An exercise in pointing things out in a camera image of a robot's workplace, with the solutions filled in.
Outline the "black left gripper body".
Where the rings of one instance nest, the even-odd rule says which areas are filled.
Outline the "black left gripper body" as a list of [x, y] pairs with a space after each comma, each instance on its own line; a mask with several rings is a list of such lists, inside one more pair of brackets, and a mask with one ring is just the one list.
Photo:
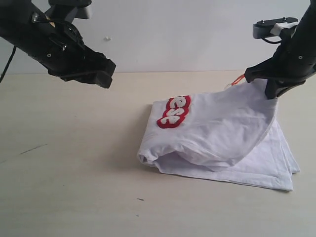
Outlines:
[[89, 48], [71, 22], [50, 19], [30, 0], [0, 2], [0, 36], [55, 77], [81, 73], [81, 52]]

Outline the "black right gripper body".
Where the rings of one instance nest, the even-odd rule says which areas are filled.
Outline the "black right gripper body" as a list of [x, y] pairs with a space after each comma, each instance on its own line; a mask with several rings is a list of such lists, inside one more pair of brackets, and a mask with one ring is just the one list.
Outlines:
[[316, 2], [310, 6], [296, 27], [292, 38], [279, 48], [276, 58], [276, 80], [301, 82], [315, 73], [316, 64]]

